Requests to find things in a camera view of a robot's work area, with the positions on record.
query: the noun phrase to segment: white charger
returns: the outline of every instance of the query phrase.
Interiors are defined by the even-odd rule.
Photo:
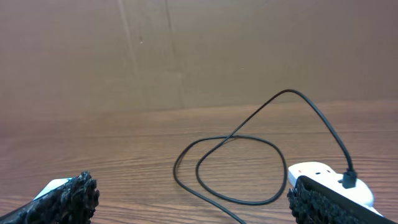
[[[356,179],[355,187],[343,187],[343,174],[337,174],[328,165],[321,162],[302,162],[289,167],[289,182],[295,186],[298,177],[305,175],[334,192],[362,205],[370,211],[382,216],[373,208],[374,197],[369,187],[360,179]]]

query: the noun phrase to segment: white device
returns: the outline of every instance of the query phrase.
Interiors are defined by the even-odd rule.
[[[382,216],[373,208],[373,194],[362,180],[356,179],[355,187],[346,189],[342,185],[343,174],[337,174],[328,165],[320,162],[302,162],[289,167],[289,182],[292,186],[296,185],[297,178],[301,175],[313,179],[319,184]]]
[[[49,184],[47,184],[47,186],[45,186],[43,188],[43,190],[35,197],[33,198],[33,200],[38,199],[39,197],[49,193],[50,191],[56,189],[57,187],[60,187],[64,184],[66,184],[70,179],[72,179],[72,177],[70,178],[62,178],[62,179],[55,179],[55,180],[51,180]]]

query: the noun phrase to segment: wood grain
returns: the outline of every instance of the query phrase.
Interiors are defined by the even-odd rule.
[[[375,208],[398,222],[398,100],[318,105],[343,138],[360,178],[373,191]],[[101,192],[93,223],[235,223],[180,188],[172,166],[192,141],[229,133],[257,107],[1,121],[0,213],[27,203],[52,179],[88,170],[98,179]],[[272,141],[288,166],[319,161],[337,172],[346,168],[333,138],[301,103],[272,104],[240,133]],[[293,223],[287,189],[270,205],[249,207],[214,198],[199,186],[194,166],[216,143],[199,143],[187,154],[179,172],[182,181],[248,223]],[[276,152],[248,140],[229,142],[203,163],[200,173],[216,191],[245,200],[269,198],[282,182]]]

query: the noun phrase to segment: cardboard wall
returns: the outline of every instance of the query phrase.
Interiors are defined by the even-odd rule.
[[[398,1],[2,0],[0,119],[398,96]]]

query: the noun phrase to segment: black spiky material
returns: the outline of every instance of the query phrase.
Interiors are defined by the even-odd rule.
[[[319,192],[306,189],[300,179],[287,197],[298,224],[368,224]]]
[[[18,209],[3,224],[90,224],[100,192],[89,172],[82,172],[66,184]]]

